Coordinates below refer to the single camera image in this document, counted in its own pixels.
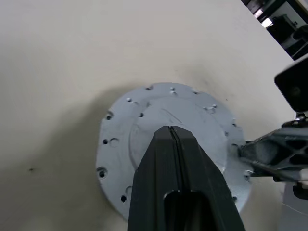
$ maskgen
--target metal mount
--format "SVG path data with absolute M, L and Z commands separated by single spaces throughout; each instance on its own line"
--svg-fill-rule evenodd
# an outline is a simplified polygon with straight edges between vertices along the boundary
M 163 126 L 178 126 L 196 137 L 223 173 L 240 211 L 250 192 L 244 172 L 252 170 L 238 158 L 238 147 L 246 144 L 243 131 L 222 103 L 176 83 L 157 83 L 126 93 L 102 120 L 97 177 L 115 209 L 128 219 L 134 173 L 154 133 Z

